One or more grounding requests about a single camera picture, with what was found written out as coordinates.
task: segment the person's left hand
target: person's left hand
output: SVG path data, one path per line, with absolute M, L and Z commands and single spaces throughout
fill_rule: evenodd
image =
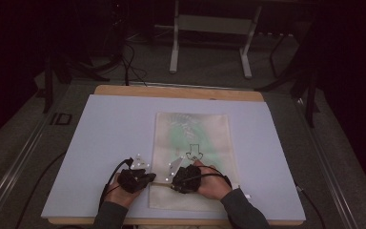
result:
M 108 192 L 110 192 L 105 196 L 105 201 L 117 203 L 123 207 L 130 208 L 130 205 L 133 203 L 135 198 L 137 198 L 144 189 L 141 189 L 133 194 L 125 191 L 123 188 L 121 188 L 121 186 L 119 186 L 120 184 L 117 182 L 119 175 L 120 173 L 115 174 L 114 181 L 108 189 Z

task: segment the sleeve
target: sleeve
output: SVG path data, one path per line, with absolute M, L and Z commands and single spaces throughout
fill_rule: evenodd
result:
M 221 199 L 233 228 L 270 228 L 263 214 L 252 206 L 241 189 L 231 191 Z
M 128 211 L 119 204 L 104 201 L 91 229 L 119 229 L 123 226 Z

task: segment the wrist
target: wrist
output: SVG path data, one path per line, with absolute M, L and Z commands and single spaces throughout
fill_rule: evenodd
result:
M 105 198 L 105 201 L 113 202 L 113 203 L 116 203 L 118 205 L 121 205 L 121 206 L 129 209 L 130 205 L 133 202 L 133 198 L 122 198 L 122 197 L 115 197 L 115 196 L 107 196 Z

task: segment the wooden table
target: wooden table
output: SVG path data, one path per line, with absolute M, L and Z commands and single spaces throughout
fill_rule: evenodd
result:
M 126 87 L 126 86 L 98 86 L 94 94 L 99 95 L 125 95 L 140 97 L 169 97 L 169 98 L 189 98 L 207 100 L 231 100 L 231 101 L 255 101 L 264 102 L 261 93 L 212 90 L 212 89 L 191 89 L 191 88 L 155 88 L 155 87 Z M 92 224 L 93 217 L 44 217 L 53 224 Z M 299 225 L 303 220 L 269 220 L 271 225 Z M 154 219 L 154 218 L 126 218 L 125 224 L 131 225 L 230 225 L 226 219 Z

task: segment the metal stand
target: metal stand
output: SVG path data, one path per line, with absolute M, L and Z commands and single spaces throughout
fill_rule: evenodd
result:
M 240 59 L 245 78 L 251 78 L 251 68 L 249 66 L 248 51 L 254 37 L 254 31 L 257 25 L 262 7 L 257 7 L 253 20 L 220 18 L 208 16 L 196 16 L 179 14 L 179 0 L 174 1 L 174 26 L 173 26 L 173 49 L 170 73 L 177 73 L 177 61 L 179 55 L 179 30 L 185 31 L 208 31 L 223 32 L 233 34 L 244 34 L 248 38 L 245 45 L 239 49 Z

